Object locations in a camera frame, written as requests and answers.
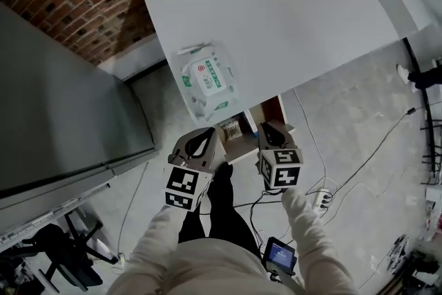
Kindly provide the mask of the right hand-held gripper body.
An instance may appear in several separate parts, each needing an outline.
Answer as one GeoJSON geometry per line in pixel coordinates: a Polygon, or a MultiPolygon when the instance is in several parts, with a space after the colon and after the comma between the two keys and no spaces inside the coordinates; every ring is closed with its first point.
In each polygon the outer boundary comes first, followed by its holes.
{"type": "Polygon", "coordinates": [[[292,126],[279,121],[263,122],[258,126],[257,167],[266,191],[297,185],[303,158],[293,132],[292,126]]]}

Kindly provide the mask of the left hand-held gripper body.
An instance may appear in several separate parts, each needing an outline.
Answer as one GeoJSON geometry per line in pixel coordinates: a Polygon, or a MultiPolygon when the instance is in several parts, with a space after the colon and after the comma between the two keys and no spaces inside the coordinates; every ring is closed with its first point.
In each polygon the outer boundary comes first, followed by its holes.
{"type": "Polygon", "coordinates": [[[195,211],[224,161],[215,128],[196,129],[180,137],[164,167],[165,205],[195,211]]]}

